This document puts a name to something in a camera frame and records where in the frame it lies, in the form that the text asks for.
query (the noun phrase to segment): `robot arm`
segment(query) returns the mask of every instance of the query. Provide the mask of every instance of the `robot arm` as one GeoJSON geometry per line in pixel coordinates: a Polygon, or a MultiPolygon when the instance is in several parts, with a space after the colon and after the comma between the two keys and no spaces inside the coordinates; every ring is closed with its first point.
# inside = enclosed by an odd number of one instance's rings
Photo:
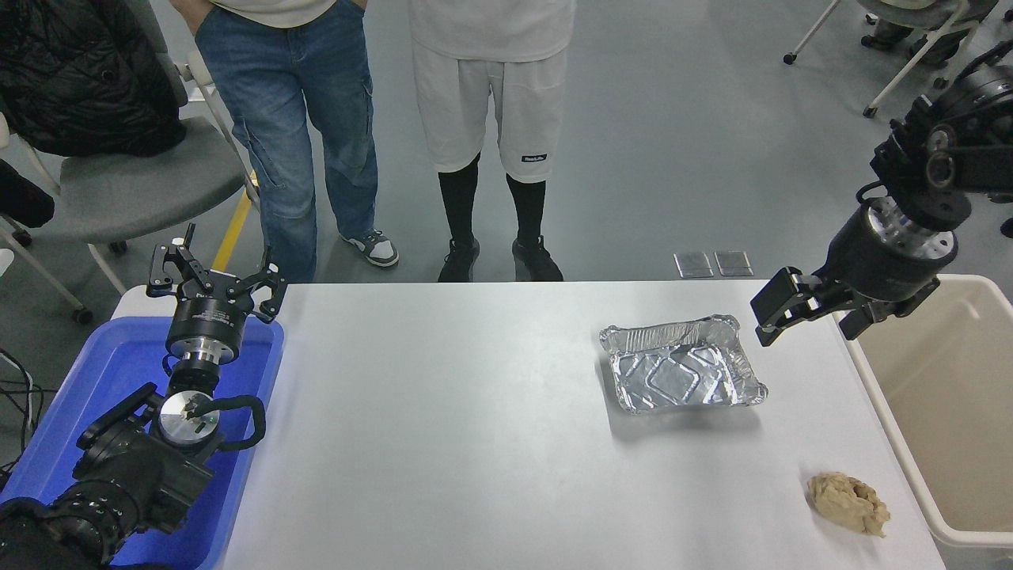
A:
{"type": "Polygon", "coordinates": [[[189,252],[192,234],[190,224],[180,243],[156,246],[152,259],[148,295],[173,295],[178,302],[165,346],[179,362],[166,396],[148,383],[92,423],[77,441],[84,451],[72,474],[77,483],[51,504],[16,498],[0,505],[0,568],[107,568],[134,533],[182,526],[214,477],[205,467],[214,454],[245,450],[263,437],[259,399],[215,400],[214,390],[221,365],[239,355],[246,317],[271,322],[286,280],[269,263],[269,251],[246,278],[207,270],[189,252]],[[169,262],[180,275],[175,287],[165,270],[169,262]],[[272,296],[256,311],[251,295],[260,288],[272,296]],[[254,433],[225,441],[219,415],[239,408],[251,410],[254,433]]]}
{"type": "Polygon", "coordinates": [[[911,315],[956,257],[953,230],[970,215],[966,192],[1013,194],[1013,68],[976,68],[1001,59],[1013,42],[972,62],[935,102],[922,95],[870,165],[879,181],[859,190],[858,211],[831,241],[824,265],[805,274],[781,268],[752,300],[757,336],[770,346],[788,328],[838,311],[856,339],[890,315],[911,315]],[[886,195],[866,197],[883,185],[886,195]]]}

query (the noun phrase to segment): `dough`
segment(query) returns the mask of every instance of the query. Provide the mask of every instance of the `dough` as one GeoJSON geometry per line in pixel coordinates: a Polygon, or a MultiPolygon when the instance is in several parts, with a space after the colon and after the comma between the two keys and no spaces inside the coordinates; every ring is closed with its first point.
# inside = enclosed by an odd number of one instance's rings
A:
{"type": "Polygon", "coordinates": [[[885,537],[886,504],[861,481],[843,473],[822,473],[809,480],[809,494],[816,511],[831,521],[863,535],[885,537]]]}

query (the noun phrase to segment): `blue plastic tray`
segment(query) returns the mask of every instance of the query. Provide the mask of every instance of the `blue plastic tray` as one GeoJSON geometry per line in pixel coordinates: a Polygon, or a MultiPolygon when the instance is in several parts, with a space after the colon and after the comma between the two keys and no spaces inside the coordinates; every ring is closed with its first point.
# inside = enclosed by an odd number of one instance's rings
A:
{"type": "MultiPolygon", "coordinates": [[[[51,503],[74,483],[71,472],[83,455],[75,443],[85,428],[145,383],[155,383],[158,393],[165,394],[168,378],[162,371],[162,357],[170,323],[168,318],[124,318],[92,333],[0,501],[32,497],[51,503]]],[[[255,394],[266,406],[281,363],[283,338],[278,323],[267,326],[249,319],[239,358],[222,367],[215,397],[255,394]]],[[[220,425],[230,441],[253,432],[246,410],[223,412],[220,425]]],[[[184,526],[172,535],[158,531],[134,535],[113,564],[157,562],[176,570],[214,568],[232,533],[255,450],[216,454],[207,464],[215,477],[190,508],[184,526]]]]}

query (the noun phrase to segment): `shoe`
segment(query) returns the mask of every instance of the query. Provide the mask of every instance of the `shoe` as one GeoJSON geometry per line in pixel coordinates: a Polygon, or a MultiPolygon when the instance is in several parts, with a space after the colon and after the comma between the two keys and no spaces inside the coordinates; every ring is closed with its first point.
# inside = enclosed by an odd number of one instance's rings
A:
{"type": "MultiPolygon", "coordinates": [[[[908,59],[914,59],[915,55],[918,54],[925,47],[926,40],[924,37],[915,42],[908,48],[908,59]]],[[[918,60],[918,65],[923,67],[928,67],[930,69],[942,69],[946,67],[947,60],[956,55],[956,51],[960,48],[960,44],[957,43],[951,47],[940,46],[938,43],[929,50],[929,53],[922,56],[922,59],[918,60]]]]}
{"type": "Polygon", "coordinates": [[[537,247],[525,247],[514,240],[514,261],[518,280],[562,280],[563,273],[545,250],[545,238],[538,236],[537,247]]]}
{"type": "Polygon", "coordinates": [[[391,266],[401,258],[397,254],[397,247],[394,247],[394,242],[388,239],[379,229],[374,229],[358,238],[342,235],[341,239],[358,247],[359,251],[366,257],[366,260],[377,266],[391,266]]]}
{"type": "Polygon", "coordinates": [[[450,240],[450,253],[444,257],[444,267],[440,270],[439,282],[471,282],[471,267],[478,258],[478,240],[472,238],[471,247],[462,247],[450,240]]]}

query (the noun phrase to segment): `foil container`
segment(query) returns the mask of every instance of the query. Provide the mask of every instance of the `foil container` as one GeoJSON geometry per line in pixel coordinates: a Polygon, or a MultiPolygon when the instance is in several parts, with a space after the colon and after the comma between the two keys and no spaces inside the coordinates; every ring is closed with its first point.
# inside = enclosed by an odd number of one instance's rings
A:
{"type": "Polygon", "coordinates": [[[641,329],[602,331],[619,405],[631,414],[755,406],[767,387],[753,374],[728,315],[641,329]]]}

